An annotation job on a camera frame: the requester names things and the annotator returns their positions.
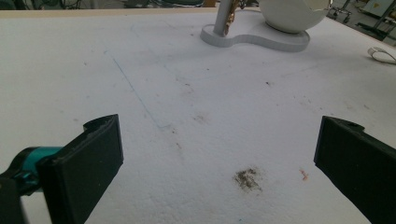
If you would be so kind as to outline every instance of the white bowl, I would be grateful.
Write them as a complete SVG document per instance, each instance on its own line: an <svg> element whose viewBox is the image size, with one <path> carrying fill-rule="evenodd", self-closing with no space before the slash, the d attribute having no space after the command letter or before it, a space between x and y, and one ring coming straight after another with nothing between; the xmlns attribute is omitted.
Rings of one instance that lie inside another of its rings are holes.
<svg viewBox="0 0 396 224"><path fill-rule="evenodd" d="M304 0L258 0L268 25L286 33L300 33L325 18L327 10L311 10Z"/></svg>

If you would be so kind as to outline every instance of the white stand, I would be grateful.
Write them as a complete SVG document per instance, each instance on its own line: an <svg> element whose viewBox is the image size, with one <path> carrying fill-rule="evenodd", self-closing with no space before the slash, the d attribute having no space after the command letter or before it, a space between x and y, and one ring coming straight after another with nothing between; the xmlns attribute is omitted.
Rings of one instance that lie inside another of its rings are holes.
<svg viewBox="0 0 396 224"><path fill-rule="evenodd" d="M298 52L308 46L310 37L307 32L287 34L278 31L265 23L260 11L244 9L235 13L235 21L226 36L215 33L216 25L209 24L203 27L201 38L207 44L221 48L228 48L238 43L249 43L268 49Z"/></svg>

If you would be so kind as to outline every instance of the dirt stain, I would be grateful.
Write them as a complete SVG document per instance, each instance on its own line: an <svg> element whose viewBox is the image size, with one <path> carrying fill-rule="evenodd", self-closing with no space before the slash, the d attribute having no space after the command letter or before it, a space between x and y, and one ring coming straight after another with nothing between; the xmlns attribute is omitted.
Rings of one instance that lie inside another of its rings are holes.
<svg viewBox="0 0 396 224"><path fill-rule="evenodd" d="M300 173L303 175L303 181L308 180L308 174L305 172L305 170L300 169Z"/></svg>
<svg viewBox="0 0 396 224"><path fill-rule="evenodd" d="M256 182L257 178L260 178L260 175L255 168L248 168L247 170L237 172L233 177L239 187L244 191L252 191L254 189L262 191L262 188Z"/></svg>

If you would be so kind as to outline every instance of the white table surface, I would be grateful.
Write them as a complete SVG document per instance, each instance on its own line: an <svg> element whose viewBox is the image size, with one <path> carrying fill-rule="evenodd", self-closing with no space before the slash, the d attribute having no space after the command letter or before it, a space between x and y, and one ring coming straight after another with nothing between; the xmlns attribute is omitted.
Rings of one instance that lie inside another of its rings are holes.
<svg viewBox="0 0 396 224"><path fill-rule="evenodd" d="M152 10L2 14L0 171L119 114L124 164L87 223L369 223L313 159L324 115L396 147L396 66L367 54L395 49L328 19L303 52L220 49L213 9ZM42 193L23 203L50 223Z"/></svg>

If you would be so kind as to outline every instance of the scratch mark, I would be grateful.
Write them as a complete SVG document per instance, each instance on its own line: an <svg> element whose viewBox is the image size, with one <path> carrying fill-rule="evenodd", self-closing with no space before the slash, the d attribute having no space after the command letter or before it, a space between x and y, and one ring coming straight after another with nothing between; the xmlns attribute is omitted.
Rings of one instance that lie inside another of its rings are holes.
<svg viewBox="0 0 396 224"><path fill-rule="evenodd" d="M177 30L177 27L176 26L174 26L174 25L171 25L169 22L167 22L167 21L164 21L165 22L165 24L166 25L168 25L170 28L172 28L172 29L174 29L174 30Z"/></svg>
<svg viewBox="0 0 396 224"><path fill-rule="evenodd" d="M152 116L151 112L149 111L148 107L146 106L146 104L143 102L142 98L140 97L139 93L137 93L137 91L134 89L134 85L132 84L132 82L129 80L129 78L126 76L126 74L124 73L124 71L122 70L121 66L119 65L119 63L117 62L117 60L111 56L111 58L113 59L114 63L117 65L117 67L120 69L120 72L122 73L122 75L125 77L126 81L128 82L129 86L131 87L132 91L134 92L134 94L136 95L137 99L139 100L140 104L143 106L143 108L146 110L146 112L148 113L148 115L150 116L151 120L155 123L155 125L157 126L157 128L162 129L165 128L169 125L165 125L165 126L161 126L160 124L158 124L157 120L154 118L154 116Z"/></svg>

